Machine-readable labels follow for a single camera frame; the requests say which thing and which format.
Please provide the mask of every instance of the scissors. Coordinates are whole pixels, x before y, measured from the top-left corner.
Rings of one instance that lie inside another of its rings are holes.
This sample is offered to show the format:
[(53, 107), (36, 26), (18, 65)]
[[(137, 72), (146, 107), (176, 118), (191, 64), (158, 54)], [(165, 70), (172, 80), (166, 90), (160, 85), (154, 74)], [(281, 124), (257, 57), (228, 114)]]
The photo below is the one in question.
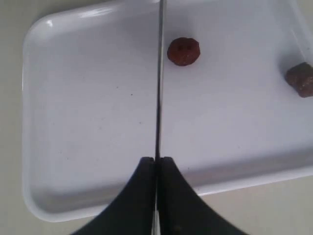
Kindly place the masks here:
[(72, 235), (246, 235), (193, 191), (174, 160), (160, 156), (166, 0), (159, 3), (156, 151), (90, 223)]

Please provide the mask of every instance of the meatball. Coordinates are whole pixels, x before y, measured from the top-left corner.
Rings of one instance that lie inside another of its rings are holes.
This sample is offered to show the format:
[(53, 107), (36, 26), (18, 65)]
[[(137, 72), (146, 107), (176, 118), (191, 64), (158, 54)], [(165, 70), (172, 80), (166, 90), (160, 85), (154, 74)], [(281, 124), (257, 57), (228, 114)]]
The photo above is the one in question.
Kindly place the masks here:
[(190, 65), (199, 56), (199, 43), (193, 38), (177, 38), (171, 42), (167, 50), (167, 57), (178, 66)]
[(308, 63), (302, 63), (288, 70), (286, 81), (299, 96), (303, 98), (313, 96), (313, 68)]

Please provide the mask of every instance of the white tray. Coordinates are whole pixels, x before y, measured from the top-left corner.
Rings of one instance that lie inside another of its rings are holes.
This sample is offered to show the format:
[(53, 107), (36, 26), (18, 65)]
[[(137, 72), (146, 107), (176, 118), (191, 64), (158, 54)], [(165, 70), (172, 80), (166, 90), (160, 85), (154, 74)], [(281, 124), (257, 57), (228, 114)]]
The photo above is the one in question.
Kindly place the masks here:
[[(140, 157), (154, 155), (157, 1), (44, 17), (23, 45), (23, 194), (40, 219), (98, 214)], [(284, 81), (313, 64), (292, 0), (168, 0), (166, 46), (193, 37), (198, 61), (165, 59), (162, 155), (199, 194), (313, 174), (313, 98)]]

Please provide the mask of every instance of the white table surface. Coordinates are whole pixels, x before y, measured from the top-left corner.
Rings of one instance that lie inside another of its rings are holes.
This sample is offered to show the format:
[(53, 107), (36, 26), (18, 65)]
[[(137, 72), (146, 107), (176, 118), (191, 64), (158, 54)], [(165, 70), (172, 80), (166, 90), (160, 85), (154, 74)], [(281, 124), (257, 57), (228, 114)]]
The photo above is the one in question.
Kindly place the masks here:
[[(298, 0), (313, 30), (313, 1)], [(101, 0), (0, 0), (0, 234), (67, 235), (91, 218), (48, 223), (22, 199), (22, 42), (41, 16)], [(312, 235), (313, 177), (204, 197), (251, 235)]]

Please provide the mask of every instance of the brown lump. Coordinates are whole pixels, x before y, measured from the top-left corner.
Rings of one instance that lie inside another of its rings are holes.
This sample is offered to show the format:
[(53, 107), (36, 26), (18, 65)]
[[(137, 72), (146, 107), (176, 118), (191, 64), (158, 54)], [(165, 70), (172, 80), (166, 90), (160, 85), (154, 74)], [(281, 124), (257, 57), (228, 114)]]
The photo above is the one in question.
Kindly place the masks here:
[(199, 43), (193, 38), (177, 38), (171, 42), (167, 50), (167, 57), (178, 66), (190, 65), (199, 56)]
[(287, 83), (303, 98), (313, 96), (313, 68), (308, 63), (297, 65), (286, 74)]

